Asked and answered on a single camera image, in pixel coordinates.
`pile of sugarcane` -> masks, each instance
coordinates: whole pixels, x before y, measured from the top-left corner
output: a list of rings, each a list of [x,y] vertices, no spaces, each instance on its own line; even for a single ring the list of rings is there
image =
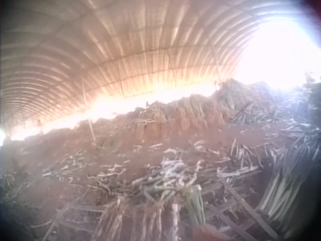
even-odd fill
[[[311,86],[309,110],[312,122],[321,127],[321,83]]]
[[[299,234],[312,218],[320,176],[321,131],[304,134],[275,158],[272,178],[257,209],[285,238]]]

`sugarcane stalk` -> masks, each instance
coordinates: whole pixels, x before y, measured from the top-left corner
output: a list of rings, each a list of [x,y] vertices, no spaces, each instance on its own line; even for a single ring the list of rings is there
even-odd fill
[[[171,239],[169,241],[178,241],[179,240],[179,235],[178,235],[179,219],[180,219],[180,207],[179,207],[179,205],[177,203],[173,203],[172,204],[172,222],[173,222],[173,226],[172,226]]]
[[[122,214],[119,214],[116,216],[114,223],[112,224],[110,231],[108,233],[107,241],[113,241],[114,237],[118,231],[118,228],[120,226],[120,223],[122,222]]]
[[[152,231],[153,231],[153,228],[154,228],[155,218],[156,218],[156,212],[154,212],[150,217],[149,226],[148,226],[148,229],[147,229],[145,241],[151,240]]]
[[[162,240],[162,209],[160,208],[157,212],[156,217],[156,237],[155,241],[161,241]]]
[[[130,241],[136,241],[136,225],[138,221],[138,215],[137,212],[134,211],[133,218],[132,218],[132,228],[131,228],[131,234],[130,234]]]
[[[141,235],[139,241],[144,241],[146,238],[146,212],[144,212],[144,216],[141,222]]]
[[[119,241],[119,240],[120,240],[121,231],[122,231],[122,219],[120,220],[120,224],[119,224],[117,233],[116,233],[116,235],[115,235],[114,241]]]

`corrugated metal roof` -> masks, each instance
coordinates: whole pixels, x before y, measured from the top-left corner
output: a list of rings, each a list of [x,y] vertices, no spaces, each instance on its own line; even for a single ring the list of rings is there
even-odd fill
[[[2,22],[2,120],[50,121],[97,95],[232,77],[259,24],[306,21],[292,1],[20,0]]]

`bright sunlight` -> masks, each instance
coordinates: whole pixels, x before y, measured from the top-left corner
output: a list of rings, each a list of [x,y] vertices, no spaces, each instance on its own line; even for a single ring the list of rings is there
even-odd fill
[[[80,121],[86,119],[91,119],[93,122],[97,121],[99,118],[112,119],[118,114],[126,114],[130,111],[134,111],[137,107],[145,108],[147,101],[148,104],[152,104],[155,101],[169,103],[174,100],[181,99],[182,97],[188,97],[191,94],[210,96],[217,88],[218,87],[214,85],[214,81],[212,81],[210,83],[181,86],[175,89],[163,89],[154,93],[139,95],[132,98],[98,98],[87,112],[76,113],[71,116],[45,123],[41,128],[16,128],[15,134],[11,136],[11,139],[22,141],[26,137],[37,135],[40,132],[45,134],[53,129],[72,129],[77,126]]]
[[[302,29],[294,23],[270,22],[261,26],[245,50],[235,79],[246,84],[265,81],[272,87],[289,88],[305,83],[306,71],[321,73],[320,64],[321,50],[312,43]],[[98,98],[85,113],[45,123],[41,129],[38,127],[17,129],[11,139],[23,140],[40,131],[47,133],[52,129],[72,129],[80,121],[88,118],[94,122],[99,118],[115,118],[118,114],[135,110],[136,107],[145,107],[146,101],[149,104],[155,101],[169,103],[191,94],[209,96],[214,93],[216,86],[212,80],[208,81],[209,83],[162,89],[126,99]]]
[[[235,78],[246,84],[265,81],[288,88],[305,83],[306,71],[320,74],[321,50],[294,23],[271,22],[257,31]]]

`sugarcane leaves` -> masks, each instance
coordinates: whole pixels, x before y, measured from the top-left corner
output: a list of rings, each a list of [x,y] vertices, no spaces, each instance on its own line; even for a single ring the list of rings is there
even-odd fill
[[[192,225],[205,224],[204,206],[199,187],[185,188],[183,190],[183,198]]]

